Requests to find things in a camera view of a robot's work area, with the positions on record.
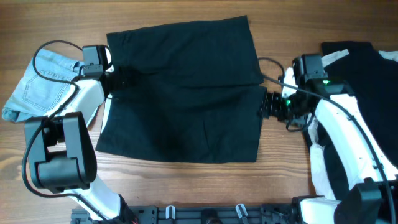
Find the black shorts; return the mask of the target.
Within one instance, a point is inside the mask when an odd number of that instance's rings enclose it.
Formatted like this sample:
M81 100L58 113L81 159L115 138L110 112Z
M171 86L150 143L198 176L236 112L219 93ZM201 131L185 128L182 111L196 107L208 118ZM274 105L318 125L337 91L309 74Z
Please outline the black shorts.
M246 16L107 35L114 70L96 150L160 162L255 162L267 93Z

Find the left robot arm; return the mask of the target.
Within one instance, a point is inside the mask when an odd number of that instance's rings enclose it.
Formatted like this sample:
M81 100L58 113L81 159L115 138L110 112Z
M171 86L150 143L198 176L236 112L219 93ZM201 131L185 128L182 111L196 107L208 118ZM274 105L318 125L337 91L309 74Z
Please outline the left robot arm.
M72 223L139 223L123 197L110 190L97 175L97 160L83 113L83 81L93 81L103 102L108 93L112 63L106 45L80 49L84 65L70 80L70 96L48 116L25 122L27 147L22 159L25 187L42 198L69 197L81 209L71 215Z

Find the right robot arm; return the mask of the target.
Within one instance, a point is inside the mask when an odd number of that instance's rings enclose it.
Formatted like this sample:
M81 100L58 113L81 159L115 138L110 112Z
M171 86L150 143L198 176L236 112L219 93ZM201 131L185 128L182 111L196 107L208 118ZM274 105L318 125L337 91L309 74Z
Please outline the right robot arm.
M310 141L317 194L265 206L284 223L396 223L397 167L369 130L349 83L330 77L318 54L295 58L267 93L261 114L276 117Z

